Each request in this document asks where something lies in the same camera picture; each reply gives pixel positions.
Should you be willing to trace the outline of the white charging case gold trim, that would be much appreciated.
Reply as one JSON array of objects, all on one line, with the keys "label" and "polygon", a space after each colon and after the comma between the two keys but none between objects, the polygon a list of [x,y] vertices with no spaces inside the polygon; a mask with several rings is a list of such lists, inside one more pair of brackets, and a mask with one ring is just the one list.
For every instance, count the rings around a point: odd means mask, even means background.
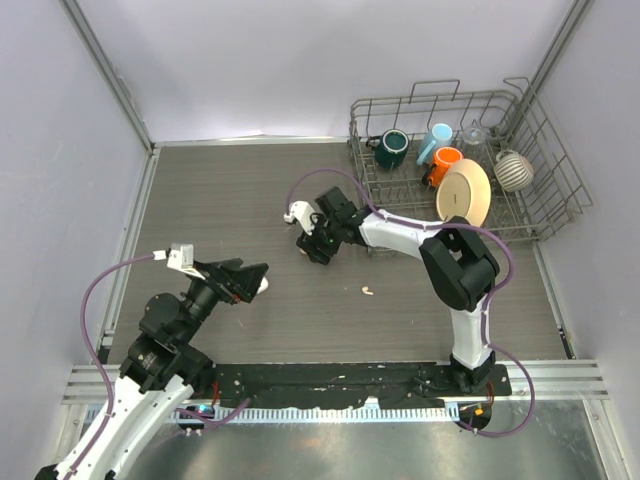
[{"label": "white charging case gold trim", "polygon": [[268,287],[269,287],[269,282],[268,282],[267,278],[264,277],[261,280],[261,283],[260,283],[260,286],[259,286],[259,289],[258,289],[257,293],[258,294],[263,293],[264,291],[266,291],[268,289]]}]

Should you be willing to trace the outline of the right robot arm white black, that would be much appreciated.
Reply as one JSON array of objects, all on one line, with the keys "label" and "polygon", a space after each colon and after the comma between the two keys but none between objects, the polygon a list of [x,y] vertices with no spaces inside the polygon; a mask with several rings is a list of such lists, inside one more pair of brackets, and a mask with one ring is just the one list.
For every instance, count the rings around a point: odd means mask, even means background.
[{"label": "right robot arm white black", "polygon": [[315,202],[292,202],[283,215],[286,223],[302,228],[296,241],[299,249],[322,265],[330,262],[341,244],[392,250],[422,261],[434,292],[451,314],[451,382],[465,395],[483,388],[495,365],[488,301],[500,269],[475,227],[462,217],[425,222],[372,205],[358,208],[338,187]]}]

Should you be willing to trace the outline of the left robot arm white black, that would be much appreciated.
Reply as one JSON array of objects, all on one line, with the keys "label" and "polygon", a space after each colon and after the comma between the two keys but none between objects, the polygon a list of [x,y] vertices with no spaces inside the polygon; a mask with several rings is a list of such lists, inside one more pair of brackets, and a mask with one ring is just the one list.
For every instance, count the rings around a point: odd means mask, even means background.
[{"label": "left robot arm white black", "polygon": [[139,322],[140,334],[111,380],[98,369],[107,388],[99,416],[59,463],[45,466],[40,479],[123,479],[162,424],[189,397],[205,397],[213,385],[213,361],[190,344],[219,303],[250,303],[268,287],[265,263],[246,266],[239,258],[204,263],[190,244],[156,250],[163,261],[186,275],[180,296],[154,295]]}]

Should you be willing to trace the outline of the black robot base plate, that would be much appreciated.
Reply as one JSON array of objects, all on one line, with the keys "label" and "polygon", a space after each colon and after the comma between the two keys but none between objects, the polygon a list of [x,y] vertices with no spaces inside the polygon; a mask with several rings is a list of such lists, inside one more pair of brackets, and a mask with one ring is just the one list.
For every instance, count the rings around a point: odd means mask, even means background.
[{"label": "black robot base plate", "polygon": [[251,408],[343,410],[371,397],[383,409],[442,406],[454,397],[512,393],[502,364],[466,375],[436,362],[217,364],[185,367],[196,398],[215,396],[223,407],[248,400]]}]

